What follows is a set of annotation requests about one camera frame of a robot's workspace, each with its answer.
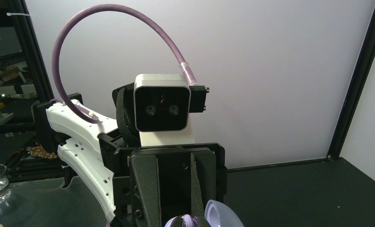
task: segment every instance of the screw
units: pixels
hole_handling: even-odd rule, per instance
[[[181,168],[182,169],[187,169],[187,168],[189,168],[189,166],[186,163],[182,163]]]
[[[141,218],[141,216],[143,216],[143,213],[141,212],[141,210],[136,210],[136,212],[134,212],[134,215]]]

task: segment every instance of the purple cable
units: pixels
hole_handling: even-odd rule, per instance
[[[63,100],[61,100],[61,99],[59,99],[59,98],[53,98],[53,99],[50,100],[50,102],[51,102],[51,103],[63,103]],[[79,111],[81,111],[82,114],[83,114],[84,116],[88,115],[88,117],[89,117],[90,111],[89,111],[88,109],[85,109],[85,108],[83,108],[83,107],[81,107],[81,106],[79,106],[79,105],[74,105],[74,106],[75,106]],[[98,118],[96,115],[93,115],[93,117],[90,118],[90,119],[93,119],[94,121],[98,121],[98,122],[99,122],[99,118]]]
[[[78,22],[80,22],[82,19],[92,14],[95,14],[98,12],[104,12],[104,11],[115,11],[115,12],[126,13],[137,19],[140,19],[141,21],[146,23],[148,26],[150,26],[152,29],[154,29],[158,33],[159,36],[161,36],[161,38],[165,41],[165,43],[169,46],[169,48],[171,48],[179,64],[186,63],[184,60],[184,57],[182,56],[182,53],[180,53],[180,50],[177,48],[177,46],[172,41],[172,39],[165,33],[165,31],[157,23],[155,23],[153,20],[151,20],[144,14],[138,12],[137,10],[134,10],[126,6],[121,6],[121,5],[101,4],[101,5],[92,6],[90,8],[80,11],[67,22],[65,27],[63,27],[61,32],[59,33],[58,38],[56,38],[55,45],[53,46],[53,51],[52,51],[51,64],[52,64],[53,80],[55,82],[55,86],[59,92],[59,95],[62,97],[66,105],[68,105],[68,107],[77,116],[79,116],[81,119],[89,123],[98,123],[99,121],[92,119],[89,116],[86,116],[85,114],[83,114],[82,111],[80,111],[67,96],[65,88],[63,88],[63,84],[62,84],[61,77],[59,74],[59,55],[61,53],[62,44],[66,36]],[[194,74],[188,65],[187,67],[185,67],[183,74],[186,76],[186,79],[189,82],[189,85],[192,84],[192,82],[196,81],[196,78],[194,77]]]

